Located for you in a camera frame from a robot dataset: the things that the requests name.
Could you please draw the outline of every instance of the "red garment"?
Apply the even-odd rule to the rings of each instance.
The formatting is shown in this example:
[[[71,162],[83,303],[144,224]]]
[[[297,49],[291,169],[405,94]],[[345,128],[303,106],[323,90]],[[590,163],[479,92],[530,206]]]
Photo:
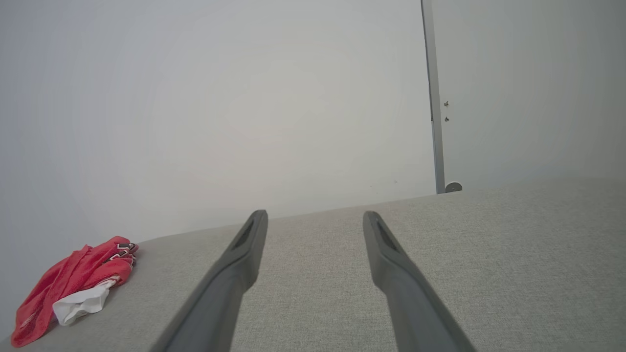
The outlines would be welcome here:
[[[116,286],[123,284],[133,269],[137,249],[128,239],[115,236],[93,248],[84,246],[48,269],[18,308],[11,344],[22,347],[42,337],[53,315],[52,304],[59,299],[114,275],[120,277]]]

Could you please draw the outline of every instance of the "gray fabric surface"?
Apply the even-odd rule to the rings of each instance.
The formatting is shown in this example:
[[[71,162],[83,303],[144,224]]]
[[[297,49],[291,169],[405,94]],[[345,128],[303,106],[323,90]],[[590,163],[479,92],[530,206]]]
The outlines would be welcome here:
[[[270,220],[232,351],[396,349],[365,210],[382,215],[478,350],[624,350],[626,184],[560,180]],[[102,312],[20,350],[147,351],[238,229],[140,244]]]

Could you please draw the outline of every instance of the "vertical metal pole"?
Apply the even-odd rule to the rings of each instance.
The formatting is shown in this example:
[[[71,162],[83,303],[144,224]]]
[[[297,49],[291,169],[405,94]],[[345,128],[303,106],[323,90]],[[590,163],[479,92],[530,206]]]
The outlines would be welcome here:
[[[426,42],[426,66],[431,101],[433,124],[434,177],[437,193],[445,193],[446,179],[443,173],[443,141],[441,136],[441,104],[439,102],[439,78],[437,76],[437,54],[434,44],[433,1],[421,0],[424,40]]]

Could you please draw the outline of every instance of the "white cloth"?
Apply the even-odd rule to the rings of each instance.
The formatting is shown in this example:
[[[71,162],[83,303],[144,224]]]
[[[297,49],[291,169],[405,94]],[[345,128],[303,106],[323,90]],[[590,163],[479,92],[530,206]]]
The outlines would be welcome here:
[[[109,295],[109,289],[119,279],[120,277],[115,275],[90,289],[78,291],[54,302],[52,310],[59,324],[66,326],[73,323],[76,318],[87,313],[101,311],[105,305],[106,297]]]

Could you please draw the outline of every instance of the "white wall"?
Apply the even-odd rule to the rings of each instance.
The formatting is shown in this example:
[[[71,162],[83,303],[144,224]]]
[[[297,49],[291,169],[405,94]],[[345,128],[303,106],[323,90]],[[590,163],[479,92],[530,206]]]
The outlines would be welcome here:
[[[434,193],[419,2],[0,6],[1,334],[84,244]]]
[[[446,183],[626,179],[626,2],[432,2]]]

